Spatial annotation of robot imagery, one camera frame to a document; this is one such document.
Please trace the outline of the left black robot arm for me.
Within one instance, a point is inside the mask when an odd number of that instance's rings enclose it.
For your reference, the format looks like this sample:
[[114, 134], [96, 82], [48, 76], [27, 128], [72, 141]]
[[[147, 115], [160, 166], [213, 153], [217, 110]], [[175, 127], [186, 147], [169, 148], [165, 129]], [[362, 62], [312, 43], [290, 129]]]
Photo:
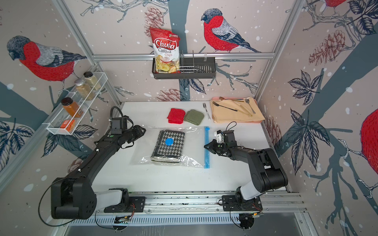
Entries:
[[95, 211], [97, 197], [92, 182], [106, 162], [124, 143], [144, 136], [146, 129], [135, 125], [121, 134], [108, 131], [82, 164], [51, 185], [51, 215], [54, 219], [88, 219]]

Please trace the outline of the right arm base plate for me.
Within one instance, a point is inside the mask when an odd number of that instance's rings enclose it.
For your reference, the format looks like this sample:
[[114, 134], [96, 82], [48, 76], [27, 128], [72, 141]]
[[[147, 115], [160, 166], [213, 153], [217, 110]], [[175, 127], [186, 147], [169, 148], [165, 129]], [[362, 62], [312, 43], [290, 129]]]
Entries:
[[259, 197], [250, 200], [237, 200], [235, 195], [223, 195], [221, 205], [224, 211], [262, 211]]

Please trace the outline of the clear plastic vacuum bag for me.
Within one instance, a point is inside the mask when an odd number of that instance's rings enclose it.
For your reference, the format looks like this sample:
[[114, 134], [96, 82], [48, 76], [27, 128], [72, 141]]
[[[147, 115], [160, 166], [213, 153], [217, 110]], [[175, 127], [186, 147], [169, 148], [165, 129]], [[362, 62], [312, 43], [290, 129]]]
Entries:
[[205, 127], [147, 127], [136, 141], [132, 165], [205, 167]]

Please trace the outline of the red knitted scarf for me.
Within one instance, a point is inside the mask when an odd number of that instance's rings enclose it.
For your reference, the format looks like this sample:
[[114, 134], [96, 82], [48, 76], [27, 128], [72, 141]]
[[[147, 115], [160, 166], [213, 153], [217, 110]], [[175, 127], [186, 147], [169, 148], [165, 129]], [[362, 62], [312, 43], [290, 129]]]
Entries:
[[184, 122], [186, 112], [182, 109], [171, 108], [168, 114], [169, 124], [182, 124]]

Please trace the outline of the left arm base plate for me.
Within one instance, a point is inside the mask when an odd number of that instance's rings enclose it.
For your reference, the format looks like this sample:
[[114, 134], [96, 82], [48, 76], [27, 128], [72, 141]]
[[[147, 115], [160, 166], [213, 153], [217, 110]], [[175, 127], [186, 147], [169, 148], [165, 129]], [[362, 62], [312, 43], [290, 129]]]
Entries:
[[140, 213], [143, 212], [146, 197], [136, 196], [129, 197], [128, 202], [121, 202], [114, 206], [108, 206], [103, 211], [104, 213]]

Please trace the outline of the olive green knitted scarf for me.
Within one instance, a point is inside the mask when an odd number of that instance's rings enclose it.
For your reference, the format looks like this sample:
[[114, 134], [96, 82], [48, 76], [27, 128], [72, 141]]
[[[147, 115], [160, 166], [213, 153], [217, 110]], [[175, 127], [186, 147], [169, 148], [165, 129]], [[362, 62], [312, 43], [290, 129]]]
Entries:
[[184, 117], [185, 122], [191, 123], [193, 125], [200, 125], [203, 119], [204, 114], [194, 109], [189, 110]]

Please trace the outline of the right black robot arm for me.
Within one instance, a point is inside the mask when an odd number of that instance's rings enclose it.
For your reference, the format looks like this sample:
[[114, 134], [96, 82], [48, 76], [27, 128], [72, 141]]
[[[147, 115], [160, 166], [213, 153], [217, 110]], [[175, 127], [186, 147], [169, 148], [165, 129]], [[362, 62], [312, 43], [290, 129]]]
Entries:
[[267, 191], [288, 185], [288, 177], [271, 148], [251, 149], [239, 146], [235, 140], [218, 143], [215, 139], [204, 148], [213, 154], [248, 164], [251, 180], [237, 188], [235, 198], [238, 203], [245, 203]]

